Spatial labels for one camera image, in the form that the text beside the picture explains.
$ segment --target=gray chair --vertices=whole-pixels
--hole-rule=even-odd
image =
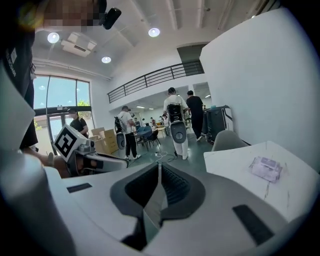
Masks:
[[[247,147],[239,136],[231,130],[220,131],[215,137],[212,151],[232,150]]]

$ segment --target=black machine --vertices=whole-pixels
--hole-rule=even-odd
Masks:
[[[118,8],[114,8],[114,7],[111,8],[109,12],[106,12],[106,9],[107,9],[106,0],[98,0],[98,4],[99,4],[99,17],[94,19],[93,25],[103,26],[106,30],[109,30],[115,24],[115,22],[120,17],[122,12]]]
[[[203,116],[206,116],[207,121],[206,139],[211,144],[215,142],[219,132],[234,130],[231,109],[227,105],[208,109]]]

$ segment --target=white wall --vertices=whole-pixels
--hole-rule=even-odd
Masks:
[[[213,29],[198,29],[189,32],[188,29],[160,34],[139,43],[116,67],[112,74],[110,91],[123,84],[152,71],[181,63],[177,47],[207,43],[221,32]]]
[[[287,9],[228,30],[200,60],[212,102],[231,107],[241,139],[271,140],[320,170],[320,62]]]

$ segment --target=chair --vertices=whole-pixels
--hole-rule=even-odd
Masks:
[[[158,131],[158,130],[155,130],[155,131],[147,138],[147,141],[146,141],[146,142],[147,142],[147,143],[149,142],[149,147],[150,147],[150,148],[151,148],[150,142],[152,142],[153,145],[155,145],[154,142],[156,142],[157,145],[158,145],[158,147],[159,147],[159,150],[161,150],[161,148],[160,148],[161,143],[160,143],[160,141],[159,141],[159,139],[158,139],[158,133],[159,133],[159,131]]]
[[[215,137],[212,151],[232,150],[247,146],[248,144],[243,142],[235,132],[223,130]]]

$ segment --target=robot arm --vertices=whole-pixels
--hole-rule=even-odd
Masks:
[[[67,169],[72,177],[79,176],[77,156],[83,158],[84,168],[81,173],[98,174],[118,171],[128,167],[128,161],[103,153],[97,153],[95,142],[84,137],[77,130],[65,124],[56,137],[53,147],[66,162]]]

